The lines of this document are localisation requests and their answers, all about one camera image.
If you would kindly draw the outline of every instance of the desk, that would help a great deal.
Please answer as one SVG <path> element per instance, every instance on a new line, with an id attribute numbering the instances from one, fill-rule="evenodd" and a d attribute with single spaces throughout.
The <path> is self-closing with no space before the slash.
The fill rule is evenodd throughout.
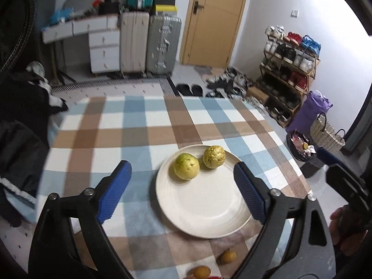
<path id="1" fill-rule="evenodd" d="M 48 44 L 85 33 L 89 33 L 92 73 L 119 71 L 120 31 L 117 15 L 96 16 L 50 26 L 42 32 L 42 37 L 43 42 Z"/>
<path id="2" fill-rule="evenodd" d="M 224 238 L 200 239 L 180 232 L 163 215 L 155 194 L 162 162 L 191 144 L 220 145 L 238 156 L 269 188 L 304 198 L 310 188 L 287 148 L 263 116 L 237 100 L 196 97 L 118 96 L 83 99 L 64 119 L 40 181 L 37 213 L 47 196 L 78 195 L 128 160 L 133 169 L 110 220 L 103 224 L 113 248 L 134 278 L 184 278 L 194 266 L 207 265 L 214 276 L 230 278 L 260 232 L 251 219 Z M 291 232 L 286 220 L 278 250 L 280 261 Z M 83 263 L 94 264 L 75 236 Z M 218 265 L 226 249 L 238 259 Z"/>

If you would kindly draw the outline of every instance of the guava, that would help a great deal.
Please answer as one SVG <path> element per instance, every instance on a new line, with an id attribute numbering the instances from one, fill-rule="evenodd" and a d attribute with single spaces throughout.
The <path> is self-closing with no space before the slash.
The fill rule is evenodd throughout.
<path id="1" fill-rule="evenodd" d="M 173 164 L 174 173 L 183 180 L 195 178 L 200 170 L 198 159 L 188 153 L 180 154 Z"/>
<path id="2" fill-rule="evenodd" d="M 222 166 L 226 159 L 224 148 L 220 146 L 211 146 L 205 150 L 203 155 L 204 164 L 210 169 L 216 169 Z"/>

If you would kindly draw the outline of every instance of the drawer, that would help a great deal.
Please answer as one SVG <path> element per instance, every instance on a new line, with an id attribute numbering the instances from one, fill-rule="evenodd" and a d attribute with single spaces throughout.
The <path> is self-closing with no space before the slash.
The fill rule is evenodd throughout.
<path id="1" fill-rule="evenodd" d="M 73 21 L 74 36 L 78 34 L 88 33 L 90 31 L 106 30 L 107 17 L 90 18 L 84 20 Z"/>
<path id="2" fill-rule="evenodd" d="M 90 49 L 90 60 L 119 58 L 120 47 L 100 47 Z"/>
<path id="3" fill-rule="evenodd" d="M 119 71 L 119 57 L 111 59 L 92 60 L 90 61 L 90 67 L 92 69 L 92 73 Z"/>
<path id="4" fill-rule="evenodd" d="M 118 16 L 107 16 L 107 29 L 118 29 Z"/>
<path id="5" fill-rule="evenodd" d="M 120 31 L 106 31 L 100 33 L 89 33 L 89 47 L 118 46 L 120 42 Z"/>
<path id="6" fill-rule="evenodd" d="M 45 44 L 72 37 L 72 22 L 47 27 L 42 34 Z"/>

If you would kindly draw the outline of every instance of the purple bag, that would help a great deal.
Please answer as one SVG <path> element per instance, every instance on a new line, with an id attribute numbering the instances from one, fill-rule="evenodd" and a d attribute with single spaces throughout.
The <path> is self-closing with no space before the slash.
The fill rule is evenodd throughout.
<path id="1" fill-rule="evenodd" d="M 287 133 L 292 130 L 298 130 L 308 137 L 310 135 L 310 127 L 317 115 L 322 112 L 327 113 L 332 106 L 329 100 L 318 90 L 315 92 L 310 91 L 304 105 L 285 130 Z"/>

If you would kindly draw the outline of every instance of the plaid tablecloth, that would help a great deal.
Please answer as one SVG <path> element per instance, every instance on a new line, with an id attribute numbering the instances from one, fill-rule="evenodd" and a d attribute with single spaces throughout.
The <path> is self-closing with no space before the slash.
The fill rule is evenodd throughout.
<path id="1" fill-rule="evenodd" d="M 135 278 L 184 278 L 195 266 L 229 278 L 261 229 L 251 220 L 220 239 L 200 239 L 175 228 L 155 194 L 161 163 L 192 144 L 220 145 L 237 155 L 271 188 L 305 197 L 310 188 L 279 137 L 252 106 L 241 101 L 196 97 L 100 97 L 84 99 L 67 114 L 50 150 L 38 195 L 38 214 L 47 196 L 77 195 L 111 174 L 120 160 L 133 167 L 132 179 L 113 217 L 103 227 Z M 276 251 L 280 259 L 291 230 L 286 221 Z M 76 236 L 83 261 L 94 267 L 82 234 Z M 238 259 L 216 259 L 233 249 Z"/>

